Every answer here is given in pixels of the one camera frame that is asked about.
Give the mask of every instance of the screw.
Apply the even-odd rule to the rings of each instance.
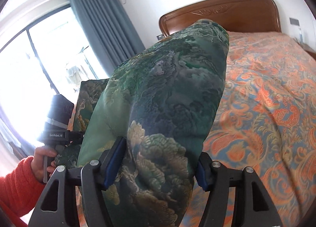
[[[95,165],[98,165],[98,164],[99,164],[99,161],[97,159],[94,159],[94,160],[90,161],[90,165],[95,166]]]
[[[251,166],[247,166],[246,167],[246,172],[250,173],[250,174],[253,173],[253,168]]]
[[[214,161],[214,162],[212,163],[212,166],[218,168],[218,167],[221,166],[221,163],[219,163],[218,161]]]
[[[57,172],[63,172],[65,169],[66,168],[64,165],[60,165],[59,167],[57,167]]]

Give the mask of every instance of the blue-gray curtain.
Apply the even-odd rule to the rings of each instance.
[[[145,49],[119,0],[70,0],[70,5],[109,77]]]

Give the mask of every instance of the window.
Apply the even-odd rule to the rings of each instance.
[[[69,6],[32,23],[0,51],[0,104],[35,145],[54,94],[76,103],[81,81],[105,78]]]

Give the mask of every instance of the curtain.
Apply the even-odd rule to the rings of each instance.
[[[18,165],[19,160],[13,154],[12,148],[0,134],[0,176],[11,173]]]
[[[145,49],[119,0],[70,0],[70,5],[109,77]]]

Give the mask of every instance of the window frame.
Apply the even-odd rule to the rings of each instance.
[[[36,24],[38,24],[39,22],[43,21],[44,19],[62,11],[62,10],[65,10],[67,8],[70,8],[70,4],[66,4],[62,7],[59,7],[45,15],[43,15],[42,17],[38,18],[37,20],[35,20],[34,22],[32,22],[31,24],[28,24],[25,28],[23,28],[20,32],[18,32],[14,37],[12,37],[1,49],[0,49],[0,53],[16,38],[18,37],[20,34],[22,34],[24,31],[26,31],[27,33],[27,36],[28,36],[28,39],[30,41],[30,44],[31,44],[31,47],[32,47],[32,50],[34,52],[34,55],[35,57],[37,58],[37,60],[39,61],[39,64],[42,68],[42,71],[44,73],[44,75],[46,76],[47,80],[49,81],[50,85],[51,85],[51,88],[56,92],[56,94],[59,94],[59,91],[57,89],[57,87],[55,86],[55,84],[53,83],[52,79],[50,78],[50,76],[48,75],[45,67],[43,66],[42,64],[42,61],[40,59],[40,57],[38,56],[38,53],[36,51],[36,48],[34,46],[34,43],[32,41],[32,38],[31,38],[31,35],[30,35],[30,32],[29,32],[29,29],[32,28],[33,26],[35,26]]]

